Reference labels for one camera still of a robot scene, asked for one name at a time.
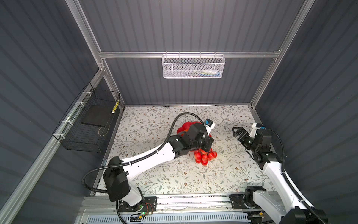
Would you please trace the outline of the red fake cherry tomato bunch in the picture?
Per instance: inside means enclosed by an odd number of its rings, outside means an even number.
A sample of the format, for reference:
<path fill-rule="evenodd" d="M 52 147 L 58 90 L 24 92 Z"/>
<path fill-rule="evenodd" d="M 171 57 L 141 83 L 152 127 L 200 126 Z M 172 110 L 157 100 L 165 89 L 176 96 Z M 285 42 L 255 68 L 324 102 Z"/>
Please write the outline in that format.
<path fill-rule="evenodd" d="M 194 151 L 194 158 L 196 163 L 200 163 L 203 166 L 207 166 L 208 163 L 215 159 L 218 156 L 217 152 L 213 151 L 212 149 L 209 152 L 206 152 L 202 149 L 197 149 Z"/>

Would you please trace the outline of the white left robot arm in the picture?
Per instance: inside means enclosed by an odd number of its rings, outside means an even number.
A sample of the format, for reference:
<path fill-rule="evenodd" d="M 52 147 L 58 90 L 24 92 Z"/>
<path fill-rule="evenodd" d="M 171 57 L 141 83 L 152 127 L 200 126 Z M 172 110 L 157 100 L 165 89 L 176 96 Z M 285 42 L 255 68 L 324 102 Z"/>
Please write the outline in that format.
<path fill-rule="evenodd" d="M 111 202 L 123 200 L 132 208 L 144 204 L 144 196 L 131 181 L 139 174 L 164 162 L 175 160 L 197 149 L 209 151 L 213 138 L 206 136 L 214 129 L 215 123 L 207 119 L 204 124 L 194 123 L 186 132 L 172 135 L 163 147 L 156 147 L 138 156 L 120 159 L 118 156 L 110 159 L 108 165 L 122 165 L 120 168 L 106 169 L 103 180 Z"/>

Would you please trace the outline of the red flower-shaped fruit bowl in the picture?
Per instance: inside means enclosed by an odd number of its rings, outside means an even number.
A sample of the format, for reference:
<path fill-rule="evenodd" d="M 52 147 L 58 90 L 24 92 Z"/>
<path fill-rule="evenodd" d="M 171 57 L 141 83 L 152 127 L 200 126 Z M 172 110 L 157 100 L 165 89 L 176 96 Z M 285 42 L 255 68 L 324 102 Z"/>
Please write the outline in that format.
<path fill-rule="evenodd" d="M 207 134 L 204 122 L 186 122 L 177 130 L 177 135 L 185 142 L 212 140 L 211 134 Z"/>

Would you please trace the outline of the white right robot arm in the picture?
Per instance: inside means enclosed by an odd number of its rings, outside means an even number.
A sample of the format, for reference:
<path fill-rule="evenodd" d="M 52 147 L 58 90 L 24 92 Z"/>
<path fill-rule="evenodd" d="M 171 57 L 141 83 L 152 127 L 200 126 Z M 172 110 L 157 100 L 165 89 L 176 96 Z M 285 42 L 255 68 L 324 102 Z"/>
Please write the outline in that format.
<path fill-rule="evenodd" d="M 233 136 L 273 183 L 281 203 L 262 187 L 248 186 L 243 201 L 248 208 L 263 209 L 276 224 L 327 224 L 323 210 L 316 209 L 300 192 L 285 170 L 283 142 L 278 133 L 254 123 L 252 131 L 234 127 Z"/>

